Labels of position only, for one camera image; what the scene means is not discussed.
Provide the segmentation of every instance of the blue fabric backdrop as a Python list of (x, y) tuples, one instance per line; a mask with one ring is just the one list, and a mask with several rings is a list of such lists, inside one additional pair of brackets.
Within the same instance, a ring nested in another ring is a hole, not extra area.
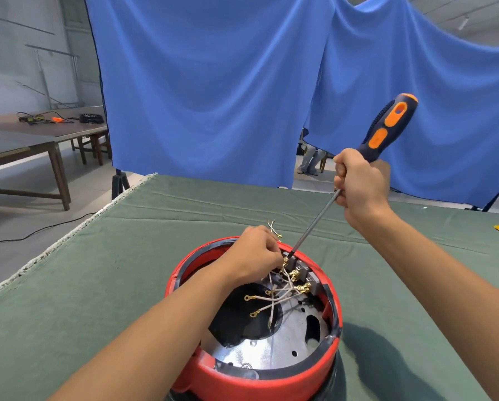
[(499, 48), (442, 32), (407, 0), (334, 2), (306, 140), (355, 148), (390, 99), (414, 93), (413, 120), (382, 155), (393, 187), (483, 207), (499, 192)]
[(478, 206), (499, 191), (499, 48), (406, 0), (86, 1), (117, 168), (290, 187), (304, 123), (337, 153), (411, 92), (393, 187)]
[(331, 0), (86, 1), (114, 167), (292, 185)]

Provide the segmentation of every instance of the floor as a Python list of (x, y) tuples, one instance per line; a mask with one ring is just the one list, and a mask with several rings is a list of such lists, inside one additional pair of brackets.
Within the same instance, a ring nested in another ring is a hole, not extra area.
[[(91, 156), (88, 157), (88, 164), (84, 166), (79, 153), (73, 152), (69, 143), (61, 144), (60, 149), (69, 180), (71, 209), (63, 211), (62, 204), (56, 200), (0, 195), (0, 239), (21, 239), (40, 228), (59, 222), (71, 222), (46, 229), (23, 241), (0, 243), (0, 282), (83, 222), (87, 218), (86, 214), (97, 212), (111, 200), (114, 168), (110, 164), (99, 167)], [(296, 159), (296, 165), (299, 165), (301, 157)], [(331, 193), (333, 170), (333, 162), (328, 160), (324, 172), (318, 176), (294, 173), (293, 188)], [(127, 173), (127, 176), (131, 185), (137, 184), (142, 178), (141, 175), (132, 173)], [(1, 166), (0, 187), (55, 192), (56, 186), (47, 154)], [(448, 202), (421, 200), (394, 192), (391, 193), (390, 199), (426, 205), (467, 207)], [(491, 211), (499, 212), (499, 199)]]

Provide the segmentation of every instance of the person's legs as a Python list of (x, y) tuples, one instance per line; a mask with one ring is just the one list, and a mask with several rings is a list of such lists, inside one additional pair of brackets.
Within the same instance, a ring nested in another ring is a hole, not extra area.
[(307, 171), (307, 168), (309, 167), (309, 164), (311, 163), (311, 159), (313, 158), (315, 153), (316, 153), (316, 148), (307, 143), (307, 151), (303, 155), (303, 159), (301, 161), (301, 164), (297, 169), (298, 174), (303, 174)]
[(306, 173), (312, 174), (313, 176), (318, 175), (318, 171), (316, 170), (316, 165), (326, 156), (327, 152), (322, 149), (317, 149), (316, 154), (309, 162), (309, 166), (307, 167)]

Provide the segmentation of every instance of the white fringe trim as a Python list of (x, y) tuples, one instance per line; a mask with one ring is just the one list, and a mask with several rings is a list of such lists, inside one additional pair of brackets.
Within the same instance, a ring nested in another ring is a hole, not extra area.
[(127, 195), (129, 195), (131, 192), (133, 192), (135, 189), (137, 189), (139, 186), (142, 184), (146, 183), (150, 179), (152, 179), (156, 173), (154, 174), (149, 174), (148, 176), (145, 176), (140, 180), (138, 184), (135, 186), (129, 188), (128, 190), (125, 190), (123, 193), (118, 195), (113, 201), (109, 202), (106, 204), (102, 209), (97, 211), (94, 215), (92, 215), (90, 218), (88, 218), (86, 221), (82, 222), (80, 225), (78, 225), (76, 228), (74, 228), (71, 232), (69, 232), (67, 235), (65, 235), (63, 238), (59, 239), (56, 243), (52, 244), (49, 246), (41, 255), (35, 257), (31, 261), (25, 264), (21, 269), (19, 269), (14, 275), (12, 275), (9, 279), (4, 280), (3, 282), (0, 283), (0, 291), (10, 285), (14, 280), (18, 279), (19, 277), (23, 276), (29, 269), (31, 269), (34, 265), (36, 265), (41, 259), (46, 258), (49, 256), (52, 252), (54, 252), (56, 249), (58, 249), (60, 246), (62, 246), (63, 243), (67, 242), (69, 239), (71, 239), (74, 235), (76, 235), (80, 230), (86, 228), (91, 222), (93, 222), (95, 219), (97, 219), (102, 213), (106, 212), (108, 209), (112, 208), (116, 203), (118, 203), (120, 200), (125, 198)]

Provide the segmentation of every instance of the screwdriver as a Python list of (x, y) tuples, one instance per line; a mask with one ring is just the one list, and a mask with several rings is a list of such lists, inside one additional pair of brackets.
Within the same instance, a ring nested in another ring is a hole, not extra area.
[[(413, 94), (401, 93), (379, 112), (368, 128), (363, 143), (357, 148), (367, 162), (372, 163), (373, 161), (376, 161), (379, 158), (379, 155), (391, 143), (396, 141), (413, 117), (417, 106), (418, 99)], [(290, 259), (294, 253), (296, 253), (329, 207), (337, 200), (340, 193), (342, 193), (342, 190), (335, 191), (331, 200), (320, 211), (311, 225), (309, 225), (309, 228), (307, 228), (305, 233), (301, 236), (300, 240), (286, 256), (286, 260)]]

